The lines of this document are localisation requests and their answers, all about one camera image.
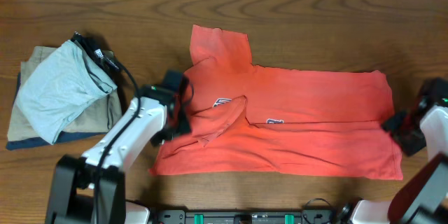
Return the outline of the red soccer t-shirt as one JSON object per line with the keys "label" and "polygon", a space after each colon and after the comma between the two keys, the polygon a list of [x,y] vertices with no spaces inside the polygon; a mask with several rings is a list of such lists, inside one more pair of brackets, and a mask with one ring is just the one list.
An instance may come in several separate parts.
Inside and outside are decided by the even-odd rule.
{"label": "red soccer t-shirt", "polygon": [[190,54],[192,131],[162,145],[152,174],[403,178],[401,150],[382,129],[394,112],[383,73],[254,65],[247,35],[198,25]]}

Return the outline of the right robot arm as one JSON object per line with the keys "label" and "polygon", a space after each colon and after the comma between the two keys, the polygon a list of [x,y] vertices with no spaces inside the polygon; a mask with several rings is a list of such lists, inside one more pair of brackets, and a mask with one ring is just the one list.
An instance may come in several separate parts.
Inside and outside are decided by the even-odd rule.
{"label": "right robot arm", "polygon": [[425,80],[413,107],[382,128],[407,157],[426,151],[427,162],[391,200],[359,200],[341,222],[447,224],[447,79]]}

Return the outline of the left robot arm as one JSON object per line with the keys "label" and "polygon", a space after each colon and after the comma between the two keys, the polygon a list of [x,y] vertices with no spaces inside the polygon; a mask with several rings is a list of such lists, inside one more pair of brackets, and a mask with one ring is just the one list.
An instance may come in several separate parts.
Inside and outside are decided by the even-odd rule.
{"label": "left robot arm", "polygon": [[80,157],[56,164],[45,224],[150,223],[149,208],[125,196],[125,175],[147,144],[160,146],[190,133],[183,95],[190,87],[180,72],[136,91],[113,128]]}

